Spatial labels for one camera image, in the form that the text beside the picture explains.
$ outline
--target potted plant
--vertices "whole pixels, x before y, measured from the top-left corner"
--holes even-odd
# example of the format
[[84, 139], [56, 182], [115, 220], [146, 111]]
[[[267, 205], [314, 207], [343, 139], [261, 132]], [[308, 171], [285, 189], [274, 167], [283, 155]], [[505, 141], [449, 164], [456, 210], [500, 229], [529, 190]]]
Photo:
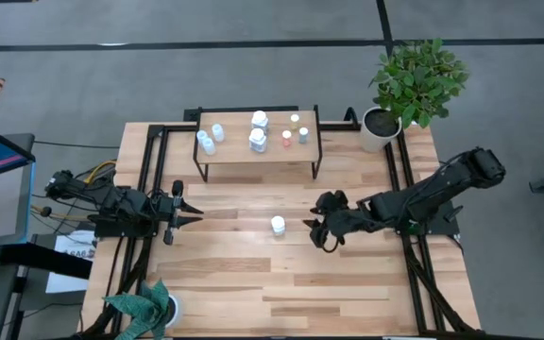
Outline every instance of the potted plant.
[[163, 339], [165, 328], [179, 318], [179, 302], [169, 295], [161, 280], [152, 289], [143, 281], [137, 296], [124, 293], [104, 300], [132, 317], [129, 326], [115, 340], [132, 340], [148, 331], [152, 331], [155, 339]]
[[449, 115], [444, 104], [465, 89], [469, 72], [454, 54], [440, 47], [440, 39], [409, 42], [397, 46], [389, 58], [380, 55], [382, 69], [368, 84], [379, 84], [373, 99], [379, 107], [365, 112], [361, 128], [366, 151], [380, 150], [413, 122], [425, 128], [432, 117]]

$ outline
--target white pot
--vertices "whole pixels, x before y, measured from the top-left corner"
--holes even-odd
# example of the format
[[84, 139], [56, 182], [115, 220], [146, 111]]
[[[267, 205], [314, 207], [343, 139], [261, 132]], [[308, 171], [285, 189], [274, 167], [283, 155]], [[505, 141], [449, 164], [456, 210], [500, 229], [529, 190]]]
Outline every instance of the white pot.
[[398, 136], [398, 134], [402, 131], [402, 122], [400, 119], [398, 120], [398, 130], [396, 131], [396, 133], [394, 133], [391, 136], [381, 137], [369, 131], [365, 125], [366, 116], [370, 114], [371, 112], [373, 112], [374, 110], [380, 110], [380, 109], [381, 107], [370, 108], [366, 110], [365, 114], [363, 115], [362, 126], [360, 127], [360, 146], [366, 152], [378, 152], [386, 144], [388, 144], [394, 137]]
[[179, 319], [181, 318], [181, 308], [180, 308], [180, 305], [179, 305], [178, 298], [172, 296], [171, 294], [169, 295], [169, 298], [171, 300], [173, 300], [174, 303], [176, 304], [176, 313], [171, 317], [171, 320], [169, 320], [169, 322], [167, 322], [167, 324], [165, 325], [165, 328], [170, 328], [171, 326], [177, 324]]

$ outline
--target plant pot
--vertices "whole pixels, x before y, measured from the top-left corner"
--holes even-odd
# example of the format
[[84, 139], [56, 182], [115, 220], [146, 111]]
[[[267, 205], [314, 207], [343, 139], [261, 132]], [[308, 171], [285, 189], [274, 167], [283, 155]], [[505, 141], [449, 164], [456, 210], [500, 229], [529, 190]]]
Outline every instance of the plant pot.
[[169, 315], [169, 322], [165, 324], [165, 328], [170, 328], [171, 326], [178, 324], [179, 319], [181, 318], [179, 300], [177, 297], [174, 297], [171, 294], [169, 295], [169, 311], [172, 313]]
[[363, 115], [363, 123], [360, 128], [360, 146], [366, 152], [378, 152], [402, 130], [402, 122], [393, 119], [385, 119], [384, 116], [372, 116], [385, 113], [380, 107], [368, 109]]

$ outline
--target small bottle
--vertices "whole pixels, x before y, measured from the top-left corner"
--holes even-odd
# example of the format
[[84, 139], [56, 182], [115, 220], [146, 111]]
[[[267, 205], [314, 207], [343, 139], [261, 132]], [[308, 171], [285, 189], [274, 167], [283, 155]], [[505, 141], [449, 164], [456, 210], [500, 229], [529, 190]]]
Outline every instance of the small bottle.
[[299, 115], [291, 114], [291, 129], [297, 131], [299, 125]]
[[281, 236], [284, 234], [284, 218], [274, 216], [270, 222], [272, 223], [272, 231], [274, 231], [275, 236]]
[[268, 117], [265, 112], [258, 110], [253, 112], [253, 118], [251, 119], [251, 128], [260, 128], [263, 133], [268, 133]]
[[285, 130], [282, 132], [282, 146], [285, 148], [291, 146], [291, 131]]
[[207, 135], [207, 131], [199, 130], [196, 133], [196, 139], [198, 140], [199, 145], [203, 146], [203, 140], [205, 140], [205, 138], [209, 138], [209, 136]]
[[306, 144], [308, 142], [308, 128], [302, 127], [299, 129], [299, 143]]
[[203, 149], [205, 149], [205, 153], [209, 156], [215, 154], [215, 144], [211, 138], [207, 137], [203, 140]]
[[257, 152], [265, 152], [267, 147], [267, 138], [264, 131], [260, 128], [254, 128], [249, 135], [249, 147]]
[[224, 142], [224, 129], [219, 124], [213, 124], [212, 126], [213, 137], [216, 142]]

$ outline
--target small wooden table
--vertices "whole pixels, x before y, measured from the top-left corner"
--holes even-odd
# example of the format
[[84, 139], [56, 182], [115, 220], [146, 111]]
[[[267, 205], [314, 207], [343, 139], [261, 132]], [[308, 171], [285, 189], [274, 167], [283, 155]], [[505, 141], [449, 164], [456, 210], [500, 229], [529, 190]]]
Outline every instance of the small wooden table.
[[[137, 187], [148, 127], [148, 123], [126, 124], [116, 185]], [[308, 210], [329, 190], [344, 190], [352, 207], [359, 198], [392, 190], [385, 154], [364, 152], [358, 132], [322, 131], [321, 136], [325, 162], [316, 181], [306, 163], [277, 162], [220, 164], [210, 182], [203, 183], [195, 170], [193, 150], [187, 146], [192, 146], [195, 133], [169, 135], [161, 188], [168, 192], [174, 180], [183, 180], [184, 198], [205, 215], [203, 221], [178, 230], [172, 246], [163, 243], [162, 232], [152, 241], [147, 283], [161, 279], [183, 306], [182, 319], [166, 330], [166, 336], [417, 334], [398, 235], [389, 229], [351, 233], [345, 246], [327, 254], [313, 246], [310, 229], [301, 222], [312, 218]], [[410, 127], [405, 138], [415, 181], [425, 179], [438, 166], [432, 134]], [[154, 174], [158, 149], [157, 141], [149, 174]], [[394, 150], [399, 160], [398, 148]], [[152, 175], [145, 190], [151, 185]], [[280, 239], [270, 227], [274, 215], [286, 221]], [[82, 308], [85, 325], [94, 323], [102, 312], [118, 241], [109, 238], [98, 243]], [[445, 236], [428, 236], [428, 243], [436, 285], [452, 308], [478, 328], [461, 250]], [[111, 292], [117, 291], [126, 245], [127, 237], [117, 257]], [[141, 248], [138, 241], [133, 261]], [[427, 326], [432, 329], [430, 299], [420, 287]], [[129, 321], [124, 316], [122, 329]]]
[[[267, 149], [264, 153], [253, 151], [249, 147], [251, 133], [251, 115], [253, 112], [202, 112], [196, 122], [197, 129], [212, 135], [212, 126], [221, 124], [224, 129], [224, 142], [215, 143], [215, 154], [207, 155], [198, 146], [195, 136], [194, 160], [204, 181], [209, 178], [209, 164], [234, 163], [269, 163], [269, 162], [309, 162], [312, 164], [312, 177], [316, 179], [322, 161], [322, 145], [319, 133], [317, 110], [267, 111], [268, 132]], [[299, 128], [309, 131], [308, 142], [300, 144], [297, 131], [292, 131], [291, 145], [282, 145], [282, 132], [291, 129], [290, 117], [299, 115]]]

